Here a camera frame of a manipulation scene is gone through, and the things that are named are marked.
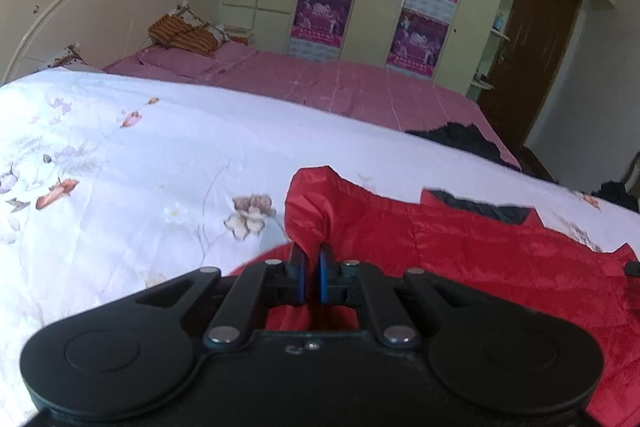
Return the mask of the red quilted jacket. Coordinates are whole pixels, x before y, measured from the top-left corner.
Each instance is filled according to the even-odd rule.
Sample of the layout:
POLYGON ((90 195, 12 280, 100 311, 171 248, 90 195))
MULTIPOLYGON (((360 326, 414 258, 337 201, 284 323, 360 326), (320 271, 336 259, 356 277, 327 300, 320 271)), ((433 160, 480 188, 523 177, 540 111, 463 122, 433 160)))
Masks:
POLYGON ((630 246, 600 251, 546 227, 532 206, 497 207, 433 190, 419 202, 399 202, 328 167, 294 174, 282 216, 311 263, 328 244, 340 259, 394 277, 420 268, 582 327, 605 358, 590 414, 605 426, 638 424, 639 280, 624 266, 639 260, 630 246))

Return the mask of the dark wooden chair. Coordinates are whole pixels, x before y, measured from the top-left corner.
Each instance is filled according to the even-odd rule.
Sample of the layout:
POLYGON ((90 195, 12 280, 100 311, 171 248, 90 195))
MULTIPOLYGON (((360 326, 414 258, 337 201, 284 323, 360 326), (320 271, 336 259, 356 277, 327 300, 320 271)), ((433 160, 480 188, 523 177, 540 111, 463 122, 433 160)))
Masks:
POLYGON ((620 183, 627 194, 636 199, 640 198, 640 153, 634 156, 620 183))

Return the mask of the black garment on bed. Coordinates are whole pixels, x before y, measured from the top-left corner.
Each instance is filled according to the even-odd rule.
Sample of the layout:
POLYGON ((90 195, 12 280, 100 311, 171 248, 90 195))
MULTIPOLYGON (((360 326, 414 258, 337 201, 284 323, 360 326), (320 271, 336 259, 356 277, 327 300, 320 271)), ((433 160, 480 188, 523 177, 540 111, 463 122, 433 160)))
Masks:
POLYGON ((485 139, 475 124, 463 126, 457 122, 448 122, 445 126, 437 129, 406 130, 406 133, 440 145, 463 150, 463 152, 480 156, 498 165, 508 165, 501 157, 499 147, 485 139))

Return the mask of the white floral bed quilt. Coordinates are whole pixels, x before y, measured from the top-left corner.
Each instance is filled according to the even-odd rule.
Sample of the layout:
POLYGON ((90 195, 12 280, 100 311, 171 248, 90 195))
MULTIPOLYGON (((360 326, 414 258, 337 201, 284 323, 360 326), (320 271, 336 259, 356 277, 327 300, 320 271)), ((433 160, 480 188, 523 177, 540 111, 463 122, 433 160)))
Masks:
POLYGON ((47 69, 1 90, 1 421, 35 414, 18 368, 44 326, 206 265, 285 243, 294 173, 329 166, 371 193, 423 190, 536 209, 593 251, 639 218, 416 136, 189 83, 47 69))

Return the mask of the pink checked bed sheet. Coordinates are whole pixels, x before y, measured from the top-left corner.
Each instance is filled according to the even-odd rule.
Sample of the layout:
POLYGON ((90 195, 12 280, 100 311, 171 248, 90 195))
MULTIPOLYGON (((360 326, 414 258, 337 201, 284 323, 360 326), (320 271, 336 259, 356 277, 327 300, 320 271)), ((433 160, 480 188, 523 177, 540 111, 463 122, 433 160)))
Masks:
POLYGON ((150 46, 104 70, 269 96, 397 131, 474 127, 494 144, 504 165, 521 168, 476 103, 434 82, 381 67, 311 62, 228 42, 211 56, 150 46))

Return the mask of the lower right purple poster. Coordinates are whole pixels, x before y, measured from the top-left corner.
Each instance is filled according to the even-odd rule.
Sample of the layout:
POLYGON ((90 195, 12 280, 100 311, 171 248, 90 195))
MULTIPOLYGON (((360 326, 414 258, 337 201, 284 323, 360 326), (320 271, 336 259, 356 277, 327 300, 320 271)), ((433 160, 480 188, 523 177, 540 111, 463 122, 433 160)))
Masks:
POLYGON ((449 25, 402 9, 385 65, 421 78, 434 75, 449 25))

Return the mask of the dark brown wooden door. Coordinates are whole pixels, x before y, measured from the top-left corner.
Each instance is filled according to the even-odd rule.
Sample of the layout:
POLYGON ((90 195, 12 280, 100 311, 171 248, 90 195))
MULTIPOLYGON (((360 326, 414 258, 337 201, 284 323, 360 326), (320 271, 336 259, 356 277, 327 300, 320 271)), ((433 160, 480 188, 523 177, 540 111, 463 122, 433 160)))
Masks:
POLYGON ((514 0, 478 105, 511 152, 525 143, 570 43, 582 0, 514 0))

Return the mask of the lower left purple poster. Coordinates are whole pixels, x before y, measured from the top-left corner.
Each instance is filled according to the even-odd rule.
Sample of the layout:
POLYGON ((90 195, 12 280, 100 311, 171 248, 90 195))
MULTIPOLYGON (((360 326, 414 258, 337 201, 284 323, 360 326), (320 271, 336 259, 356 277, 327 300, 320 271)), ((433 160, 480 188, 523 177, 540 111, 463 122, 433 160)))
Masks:
POLYGON ((314 62, 336 61, 351 7, 352 0, 297 0, 288 56, 314 62))

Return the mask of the orange striped pillow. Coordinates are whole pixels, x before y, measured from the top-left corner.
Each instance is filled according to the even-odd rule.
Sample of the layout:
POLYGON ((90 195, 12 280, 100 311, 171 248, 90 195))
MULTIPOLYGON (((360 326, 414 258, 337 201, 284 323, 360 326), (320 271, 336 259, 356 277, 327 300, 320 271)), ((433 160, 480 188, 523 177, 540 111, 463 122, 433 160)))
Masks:
POLYGON ((189 24, 178 15, 163 15, 148 33, 155 44, 167 49, 213 55, 220 48, 220 40, 207 24, 189 24))

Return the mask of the floral pillow by headboard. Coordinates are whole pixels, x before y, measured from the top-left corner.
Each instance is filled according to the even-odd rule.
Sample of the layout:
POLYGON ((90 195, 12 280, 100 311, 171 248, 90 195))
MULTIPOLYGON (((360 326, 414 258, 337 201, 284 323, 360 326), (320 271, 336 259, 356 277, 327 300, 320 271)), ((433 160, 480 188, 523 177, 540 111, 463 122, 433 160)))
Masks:
POLYGON ((90 66, 81 56, 78 46, 70 44, 62 49, 61 52, 51 58, 49 62, 41 66, 41 69, 49 68, 66 68, 69 70, 77 70, 77 72, 92 72, 93 67, 90 66))

